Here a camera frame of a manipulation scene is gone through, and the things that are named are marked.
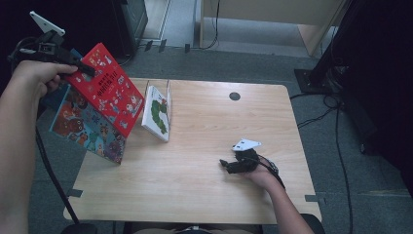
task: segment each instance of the wooden table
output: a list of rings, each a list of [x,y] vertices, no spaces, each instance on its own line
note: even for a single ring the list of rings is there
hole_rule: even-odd
[[[132,80],[144,93],[146,80]],[[236,161],[232,146],[241,138],[262,142],[257,153],[279,167],[298,211],[321,219],[318,203],[305,199],[315,190],[284,86],[179,80],[170,86],[168,143],[138,120],[121,166],[86,154],[74,184],[83,195],[69,199],[80,219],[277,223],[268,194],[220,166],[219,159]],[[232,92],[241,99],[231,100]]]
[[[204,40],[204,18],[216,18],[218,1],[220,19],[298,24],[310,56],[315,53],[329,28],[338,25],[348,2],[348,0],[202,0],[201,47]]]

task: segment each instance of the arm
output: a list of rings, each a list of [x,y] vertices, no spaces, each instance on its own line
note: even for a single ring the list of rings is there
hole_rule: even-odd
[[[261,165],[251,173],[243,174],[264,188],[273,202],[274,213],[280,233],[313,233],[313,230],[298,213],[279,181]]]
[[[27,233],[39,99],[77,67],[22,61],[0,98],[0,233]]]

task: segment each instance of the table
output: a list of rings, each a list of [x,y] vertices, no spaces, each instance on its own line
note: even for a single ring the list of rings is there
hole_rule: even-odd
[[[144,93],[147,81],[132,80]],[[220,166],[219,159],[235,161],[232,146],[241,138],[262,142],[255,150],[279,167],[298,211],[321,219],[318,203],[305,199],[315,190],[286,87],[182,80],[170,87],[169,142],[138,120],[121,166],[86,154],[73,187],[83,194],[69,198],[80,219],[277,223],[268,194]],[[232,92],[241,98],[231,100]]]
[[[329,28],[344,15],[347,0],[202,0],[200,45],[204,18],[273,21],[298,24],[307,52],[312,56]]]

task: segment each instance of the book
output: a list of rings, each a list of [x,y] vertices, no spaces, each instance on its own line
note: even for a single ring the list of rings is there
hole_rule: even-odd
[[[141,125],[160,139],[169,140],[167,99],[155,86],[147,88]]]
[[[126,138],[69,84],[50,131],[92,153],[121,164]]]
[[[95,69],[95,76],[77,71],[66,77],[67,82],[123,137],[128,137],[142,110],[143,95],[102,43],[94,46],[82,62]]]

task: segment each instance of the white book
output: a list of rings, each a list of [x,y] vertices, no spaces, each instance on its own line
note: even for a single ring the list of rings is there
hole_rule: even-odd
[[[146,91],[142,126],[164,141],[169,140],[168,100],[154,86]]]

